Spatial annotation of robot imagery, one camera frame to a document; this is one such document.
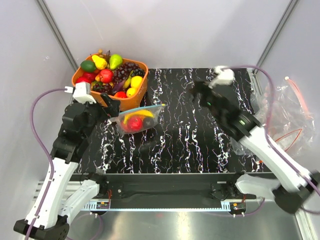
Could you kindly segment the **clear blue zip top bag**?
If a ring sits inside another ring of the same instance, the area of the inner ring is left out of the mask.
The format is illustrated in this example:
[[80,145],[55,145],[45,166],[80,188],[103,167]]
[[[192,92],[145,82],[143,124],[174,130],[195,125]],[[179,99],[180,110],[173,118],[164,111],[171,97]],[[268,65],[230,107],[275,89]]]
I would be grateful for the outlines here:
[[160,113],[167,107],[166,104],[150,105],[123,111],[109,121],[116,123],[117,131],[122,134],[136,134],[151,128],[159,123]]

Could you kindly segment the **yellow toy banana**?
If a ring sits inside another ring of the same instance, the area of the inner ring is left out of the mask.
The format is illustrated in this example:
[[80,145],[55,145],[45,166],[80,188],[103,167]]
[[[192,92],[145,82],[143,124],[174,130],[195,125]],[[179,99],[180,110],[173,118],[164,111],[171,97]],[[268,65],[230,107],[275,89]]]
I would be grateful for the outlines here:
[[125,116],[124,116],[124,119],[123,119],[123,123],[126,124],[129,120],[129,118],[133,117],[133,116],[144,116],[144,117],[151,117],[153,118],[154,117],[154,114],[149,111],[149,110],[146,110],[146,109],[142,109],[142,110],[138,110],[138,111],[134,111],[134,112],[130,112],[130,113],[127,113]]

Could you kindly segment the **dark purple toy plum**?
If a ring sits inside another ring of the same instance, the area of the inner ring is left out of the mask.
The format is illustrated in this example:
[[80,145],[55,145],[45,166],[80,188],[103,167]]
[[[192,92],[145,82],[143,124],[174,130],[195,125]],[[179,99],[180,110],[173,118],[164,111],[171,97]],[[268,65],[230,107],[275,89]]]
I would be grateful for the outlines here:
[[143,119],[143,127],[146,129],[153,128],[155,125],[155,119],[153,117],[145,117]]

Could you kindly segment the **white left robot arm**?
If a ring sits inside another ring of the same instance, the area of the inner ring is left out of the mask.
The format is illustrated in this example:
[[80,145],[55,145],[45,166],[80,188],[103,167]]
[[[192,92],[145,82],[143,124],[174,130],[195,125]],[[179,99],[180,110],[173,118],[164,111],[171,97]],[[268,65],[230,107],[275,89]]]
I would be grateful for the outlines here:
[[33,207],[28,215],[16,221],[13,230],[27,240],[64,240],[70,225],[91,199],[111,196],[107,178],[99,173],[89,173],[80,187],[62,203],[68,183],[78,167],[88,139],[96,125],[118,116],[120,101],[101,95],[106,104],[101,105],[91,95],[81,101],[75,98],[62,116],[62,124],[52,150],[45,151],[49,167]]

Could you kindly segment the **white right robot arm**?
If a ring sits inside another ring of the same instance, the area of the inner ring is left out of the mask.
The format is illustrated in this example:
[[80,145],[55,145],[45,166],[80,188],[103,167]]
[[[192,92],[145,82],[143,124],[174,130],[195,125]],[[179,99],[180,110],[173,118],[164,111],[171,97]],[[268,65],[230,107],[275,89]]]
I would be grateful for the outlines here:
[[273,200],[284,212],[295,214],[314,192],[319,192],[320,173],[311,172],[292,159],[245,110],[239,109],[225,96],[209,87],[208,81],[197,81],[190,89],[199,104],[208,108],[217,125],[229,137],[248,148],[275,175],[275,179],[241,173],[227,185],[228,195],[255,195]]

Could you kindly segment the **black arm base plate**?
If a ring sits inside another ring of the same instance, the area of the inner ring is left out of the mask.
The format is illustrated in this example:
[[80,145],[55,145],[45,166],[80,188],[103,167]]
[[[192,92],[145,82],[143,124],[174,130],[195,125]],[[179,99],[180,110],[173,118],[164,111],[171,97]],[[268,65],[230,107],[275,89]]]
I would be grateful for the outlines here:
[[219,199],[242,199],[236,190],[238,173],[142,173],[103,174],[102,188],[111,191],[111,198],[151,196],[203,196]]

